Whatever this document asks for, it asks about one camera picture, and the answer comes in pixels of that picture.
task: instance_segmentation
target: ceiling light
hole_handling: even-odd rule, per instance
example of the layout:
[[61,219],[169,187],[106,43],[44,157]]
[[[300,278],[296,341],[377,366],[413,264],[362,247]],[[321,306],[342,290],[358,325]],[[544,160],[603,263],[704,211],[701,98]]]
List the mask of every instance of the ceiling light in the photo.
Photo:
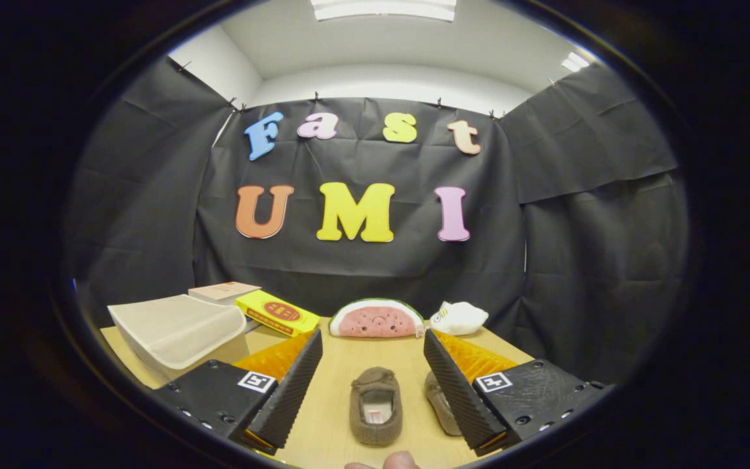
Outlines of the ceiling light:
[[360,15],[406,15],[452,23],[456,0],[312,0],[318,21]]
[[581,69],[580,65],[577,65],[577,63],[572,62],[569,59],[564,60],[562,65],[573,72],[577,72],[578,70]]
[[586,61],[583,57],[577,55],[573,51],[569,53],[569,60],[575,63],[575,65],[580,66],[583,68],[584,66],[589,66],[589,62]]

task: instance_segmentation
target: watermelon plush toy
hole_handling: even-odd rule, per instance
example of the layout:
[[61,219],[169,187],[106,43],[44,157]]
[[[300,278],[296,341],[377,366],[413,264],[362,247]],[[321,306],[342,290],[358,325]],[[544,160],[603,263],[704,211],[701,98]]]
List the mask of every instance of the watermelon plush toy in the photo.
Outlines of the watermelon plush toy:
[[343,306],[328,323],[331,335],[345,337],[404,337],[424,332],[424,318],[396,300],[367,298]]

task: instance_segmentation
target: yellow box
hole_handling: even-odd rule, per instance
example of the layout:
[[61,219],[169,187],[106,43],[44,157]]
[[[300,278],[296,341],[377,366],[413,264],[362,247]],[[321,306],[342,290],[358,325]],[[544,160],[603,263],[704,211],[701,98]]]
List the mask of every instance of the yellow box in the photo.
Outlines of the yellow box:
[[318,315],[262,290],[237,297],[236,306],[242,309],[246,317],[292,337],[314,330],[320,321]]

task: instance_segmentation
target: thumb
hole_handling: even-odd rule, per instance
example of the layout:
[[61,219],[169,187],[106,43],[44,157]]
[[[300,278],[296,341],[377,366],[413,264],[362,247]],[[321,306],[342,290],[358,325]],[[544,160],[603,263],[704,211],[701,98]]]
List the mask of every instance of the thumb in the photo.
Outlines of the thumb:
[[407,451],[394,452],[383,462],[383,469],[420,469]]

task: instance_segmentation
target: ceiling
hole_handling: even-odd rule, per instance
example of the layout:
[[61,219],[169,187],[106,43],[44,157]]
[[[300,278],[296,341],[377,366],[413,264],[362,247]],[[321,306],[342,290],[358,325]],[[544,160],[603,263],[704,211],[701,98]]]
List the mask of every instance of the ceiling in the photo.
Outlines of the ceiling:
[[565,77],[570,42],[494,0],[459,0],[453,23],[370,16],[318,23],[309,0],[267,0],[221,27],[259,74],[276,78],[324,66],[440,66],[530,92]]

